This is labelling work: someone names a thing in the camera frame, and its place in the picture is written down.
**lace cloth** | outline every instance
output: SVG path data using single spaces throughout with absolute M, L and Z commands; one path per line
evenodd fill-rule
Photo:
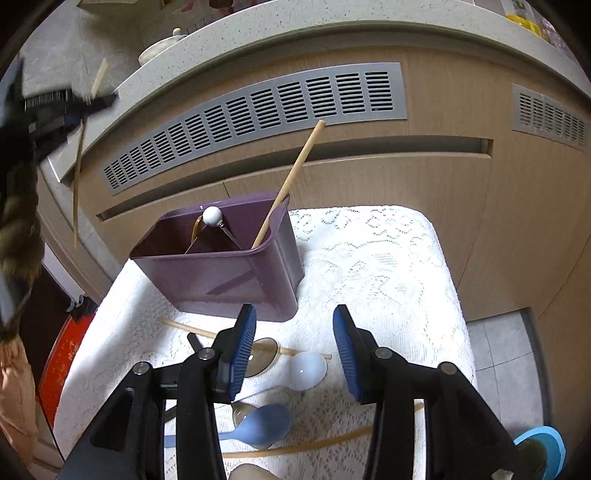
M 358 327 L 370 330 L 381 346 L 408 361 L 437 366 L 455 363 L 476 385 L 475 366 L 456 290 L 431 223 L 399 206 L 292 210 L 291 223 L 306 276 L 298 292 L 298 312 L 285 323 L 259 322 L 256 337 L 272 337 L 284 347 L 332 353 L 325 379 L 297 393 L 278 388 L 246 400 L 256 406 L 280 403 L 294 426 L 274 447 L 296 445 L 372 424 L 374 406 L 360 406 L 348 393 L 332 332 L 332 312 L 347 304 Z M 177 311 L 128 261 L 97 311 L 66 379 L 55 429 L 68 455 L 103 402 L 133 364 L 154 367 L 182 362 L 193 353 L 186 332 L 164 326 L 160 316 L 217 332 L 233 319 Z M 212 340 L 200 338 L 205 346 Z M 291 357 L 278 355 L 263 374 L 245 386 L 278 377 Z M 425 475 L 424 415 L 415 415 L 414 478 Z M 220 432 L 233 429 L 229 406 L 216 409 Z M 174 422 L 165 426 L 174 432 Z M 254 463 L 284 480 L 361 479 L 369 436 L 322 450 L 259 459 L 226 459 L 226 474 Z M 223 452 L 252 450 L 234 440 Z M 166 449 L 165 474 L 176 478 L 176 454 Z

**wooden stick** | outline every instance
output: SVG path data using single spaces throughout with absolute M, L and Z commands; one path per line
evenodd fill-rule
M 320 133 L 324 129 L 325 125 L 326 125 L 326 122 L 324 120 L 318 120 L 318 123 L 314 127 L 314 130 L 312 130 L 312 133 L 308 137 L 308 140 L 304 144 L 304 147 L 301 149 L 300 154 L 298 155 L 297 159 L 295 160 L 294 166 L 291 168 L 290 172 L 287 174 L 287 178 L 285 179 L 285 182 L 283 182 L 283 185 L 281 186 L 281 190 L 279 190 L 279 193 L 277 194 L 277 198 L 275 198 L 273 205 L 271 205 L 271 208 L 269 209 L 269 213 L 267 213 L 267 217 L 265 218 L 265 221 L 262 223 L 261 229 L 259 230 L 259 233 L 255 238 L 255 241 L 252 243 L 251 249 L 258 247 L 262 243 L 262 240 L 265 238 L 265 234 L 267 233 L 267 230 L 269 230 L 269 217 L 271 216 L 273 210 L 275 210 L 277 208 L 277 206 L 281 202 L 283 202 L 283 199 L 285 198 L 285 196 L 290 192 L 291 184 L 296 179 L 295 177 L 297 177 L 302 164 L 308 158 L 308 154 L 310 153 L 310 150 L 312 150 L 314 143 L 316 143 L 316 139 L 318 139 L 318 136 L 320 135 Z
M 96 72 L 95 81 L 92 83 L 90 88 L 90 100 L 96 97 L 99 91 L 100 83 L 103 81 L 105 72 L 109 63 L 107 59 L 103 59 L 99 66 L 99 71 Z M 78 148 L 76 149 L 76 162 L 74 164 L 74 183 L 73 189 L 73 210 L 72 210 L 72 223 L 74 227 L 74 250 L 78 247 L 78 178 L 80 177 L 80 169 L 82 167 L 82 145 L 84 143 L 84 136 L 86 135 L 86 117 L 82 117 L 80 123 L 80 138 L 78 139 Z
M 193 231 L 191 232 L 191 243 L 189 245 L 189 248 L 187 248 L 185 250 L 185 254 L 189 250 L 191 250 L 191 247 L 193 246 L 193 244 L 195 243 L 195 240 L 197 239 L 197 237 L 199 236 L 199 233 L 201 232 L 201 229 L 199 227 L 201 227 L 202 219 L 203 219 L 203 215 L 199 215 L 199 218 L 197 220 L 195 220 L 195 224 L 193 225 Z
M 425 406 L 424 403 L 417 403 L 414 406 L 414 412 L 418 412 Z M 338 443 L 348 442 L 364 435 L 370 435 L 373 431 L 373 427 L 362 427 L 349 433 L 337 435 L 336 437 L 327 438 L 324 440 L 318 440 L 316 442 L 303 443 L 301 445 L 292 445 L 289 447 L 279 447 L 270 450 L 258 450 L 253 452 L 228 452 L 223 453 L 223 458 L 260 458 L 260 457 L 272 457 L 278 455 L 290 455 L 293 453 L 307 452 L 309 450 L 318 450 Z
M 217 335 L 217 333 L 208 332 L 207 330 L 201 330 L 201 328 L 191 327 L 189 325 L 185 325 L 184 323 L 175 322 L 174 320 L 168 319 L 166 317 L 160 317 L 159 320 L 161 323 L 163 323 L 165 325 L 169 325 L 171 327 L 178 328 L 179 330 L 184 330 L 185 332 L 193 332 L 196 335 L 201 335 L 202 337 L 211 338 L 212 340 L 215 340 L 216 335 Z M 262 345 L 257 345 L 256 348 L 260 348 L 262 350 L 265 350 L 265 347 Z M 293 350 L 291 348 L 279 347 L 279 350 L 277 350 L 277 353 L 281 353 L 282 355 L 297 355 L 298 353 L 301 353 L 301 351 Z M 321 356 L 322 356 L 322 358 L 324 358 L 326 360 L 332 360 L 332 355 L 329 353 L 321 353 Z

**white knob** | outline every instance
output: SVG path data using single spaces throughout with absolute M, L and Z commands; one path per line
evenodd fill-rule
M 207 207 L 203 212 L 203 223 L 207 226 L 220 226 L 223 223 L 222 211 L 217 207 Z

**purple container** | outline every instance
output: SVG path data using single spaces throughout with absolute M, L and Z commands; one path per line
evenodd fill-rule
M 285 322 L 297 312 L 296 289 L 304 277 L 287 213 L 289 196 L 272 212 L 262 244 L 250 249 L 276 195 L 262 193 L 168 212 L 129 257 L 182 312 L 236 318 L 242 304 L 252 303 L 258 320 Z M 219 228 L 206 226 L 185 253 L 195 221 L 211 205 L 222 211 L 225 226 L 242 250 L 233 251 Z

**white spoon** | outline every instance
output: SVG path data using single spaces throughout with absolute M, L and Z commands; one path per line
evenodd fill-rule
M 270 388 L 287 387 L 302 392 L 320 383 L 326 375 L 326 360 L 319 353 L 302 352 L 289 359 L 279 378 L 259 380 L 256 384 L 243 385 L 234 401 L 256 395 Z
M 228 480 L 281 480 L 273 475 L 269 470 L 265 470 L 250 463 L 238 465 L 230 473 Z

